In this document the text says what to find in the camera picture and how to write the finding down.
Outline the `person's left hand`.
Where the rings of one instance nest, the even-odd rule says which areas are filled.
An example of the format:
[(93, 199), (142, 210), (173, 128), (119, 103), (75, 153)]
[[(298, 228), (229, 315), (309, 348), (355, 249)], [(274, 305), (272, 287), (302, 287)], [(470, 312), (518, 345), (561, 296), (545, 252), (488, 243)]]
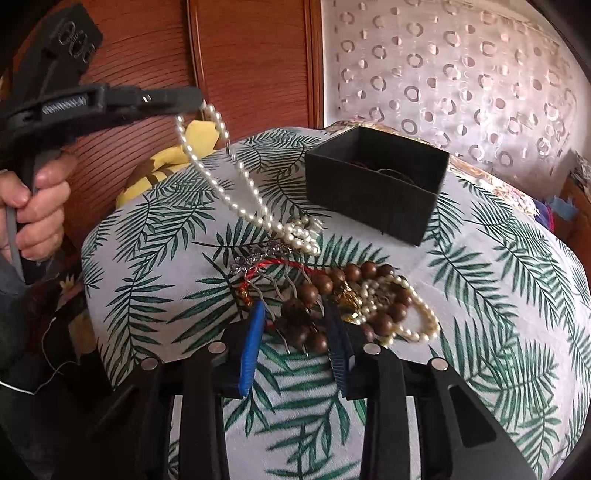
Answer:
[(14, 172), (1, 172), (1, 254), (12, 264), (6, 229), (5, 207), (16, 210), (16, 220), (23, 224), (15, 243), (25, 259), (42, 261), (59, 249), (64, 236), (64, 205), (70, 196), (68, 177), (78, 163), (76, 156), (61, 153), (36, 174), (32, 193)]

